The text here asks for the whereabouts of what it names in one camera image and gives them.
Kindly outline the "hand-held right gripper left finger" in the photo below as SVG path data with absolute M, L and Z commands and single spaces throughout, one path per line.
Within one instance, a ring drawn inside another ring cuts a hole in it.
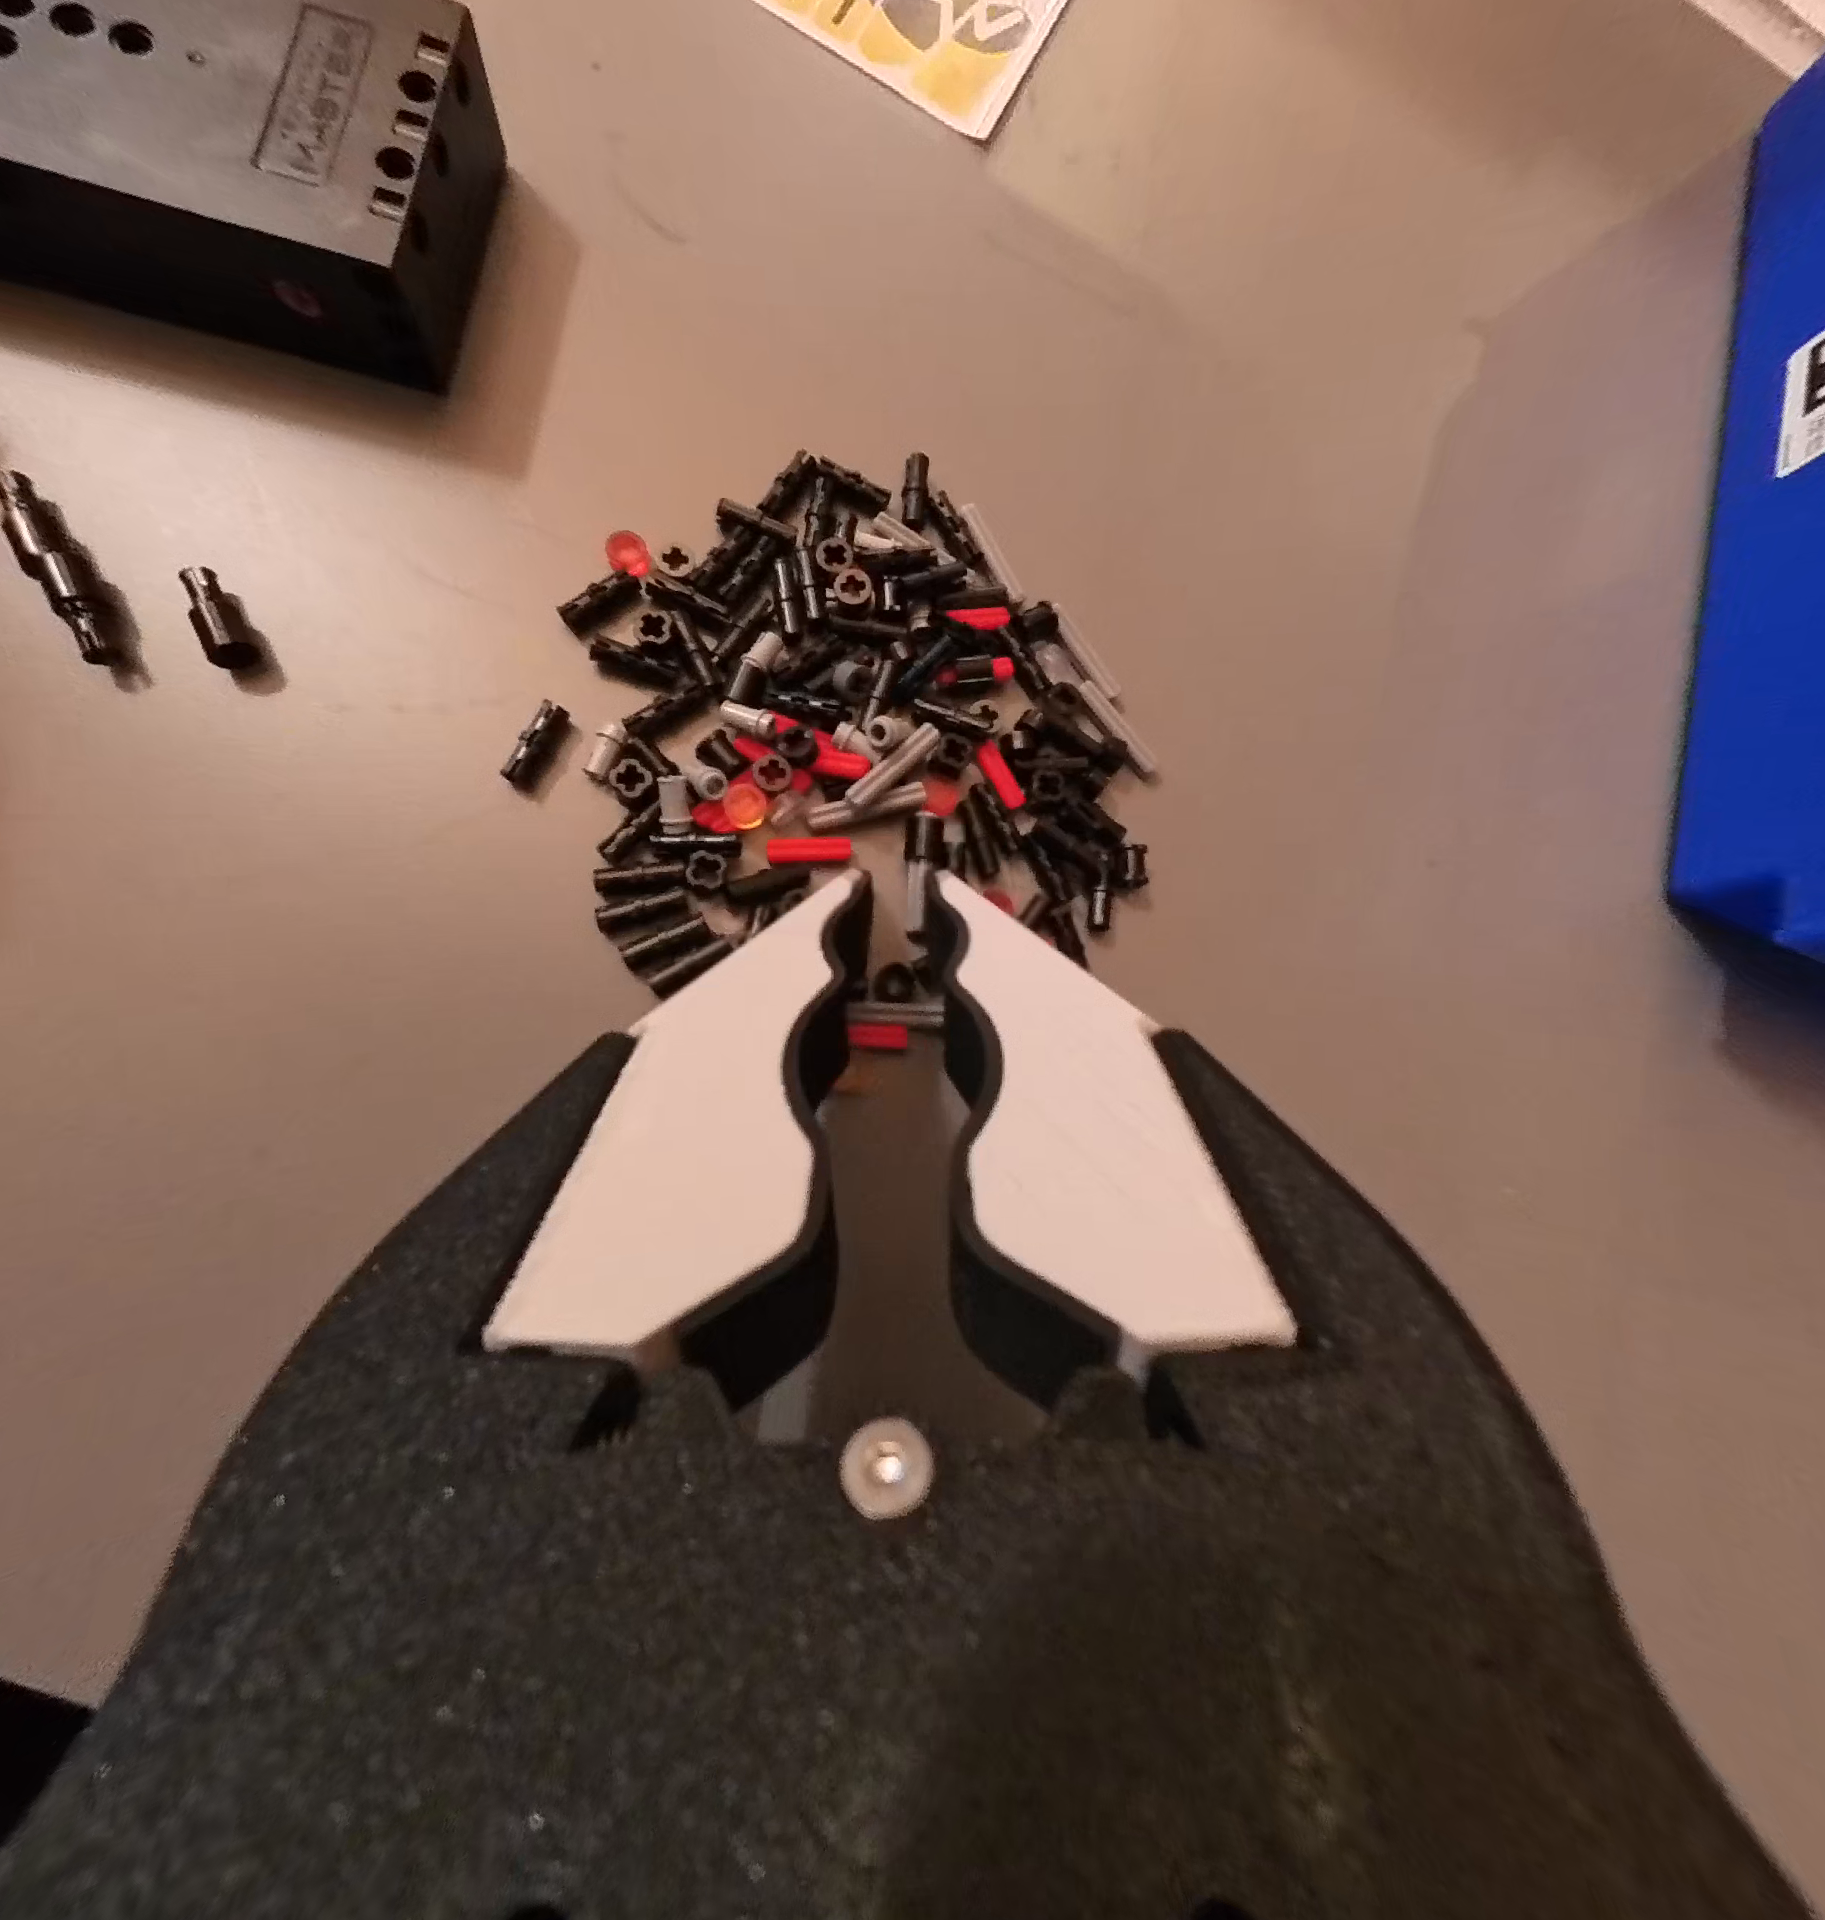
M 615 1037 L 617 1076 L 482 1328 L 491 1354 L 702 1370 L 732 1412 L 824 1341 L 820 1108 L 849 1065 L 873 883 L 847 871 Z

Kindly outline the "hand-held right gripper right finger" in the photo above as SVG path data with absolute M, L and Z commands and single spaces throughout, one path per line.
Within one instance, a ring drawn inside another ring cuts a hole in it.
M 1077 1375 L 1288 1352 L 1300 1324 L 1134 1007 L 959 877 L 927 890 L 942 1065 L 965 1115 L 949 1294 L 972 1356 L 1050 1412 Z

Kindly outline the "pile of small plastic pins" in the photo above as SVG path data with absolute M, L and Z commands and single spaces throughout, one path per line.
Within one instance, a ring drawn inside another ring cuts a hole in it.
M 845 988 L 862 1051 L 942 1027 L 927 907 L 945 875 L 1087 963 L 1150 886 L 1117 785 L 1158 768 L 1117 675 L 1018 585 L 983 512 L 919 450 L 884 483 L 803 448 L 714 526 L 698 549 L 611 534 L 558 606 L 640 695 L 589 728 L 584 763 L 617 805 L 592 921 L 626 969 L 673 995 L 866 864 L 901 883 L 905 954 Z

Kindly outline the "short black stubby pin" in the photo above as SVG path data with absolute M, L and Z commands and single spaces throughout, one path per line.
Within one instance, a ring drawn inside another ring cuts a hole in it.
M 261 635 L 219 575 L 207 566 L 185 566 L 176 577 L 205 659 L 236 677 L 262 674 L 269 653 Z

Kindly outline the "blue storage bin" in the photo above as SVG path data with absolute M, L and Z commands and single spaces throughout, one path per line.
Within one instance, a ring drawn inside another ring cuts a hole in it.
M 1825 54 L 1749 157 L 1667 900 L 1825 980 Z

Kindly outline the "long black joined pin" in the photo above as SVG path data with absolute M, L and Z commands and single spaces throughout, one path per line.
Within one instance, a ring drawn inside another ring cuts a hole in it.
M 55 504 L 11 468 L 0 468 L 0 528 L 18 569 L 60 618 L 79 657 L 114 674 L 132 671 L 127 618 L 118 592 Z

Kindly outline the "black perforated plastic block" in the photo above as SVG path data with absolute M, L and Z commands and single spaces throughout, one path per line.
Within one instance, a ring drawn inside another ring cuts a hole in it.
M 452 2 L 0 2 L 0 279 L 443 395 L 507 180 Z

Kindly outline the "yellow sticker sheet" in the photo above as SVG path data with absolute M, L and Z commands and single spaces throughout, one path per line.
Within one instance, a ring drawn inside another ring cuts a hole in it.
M 987 144 L 1067 2 L 761 2 L 949 131 Z

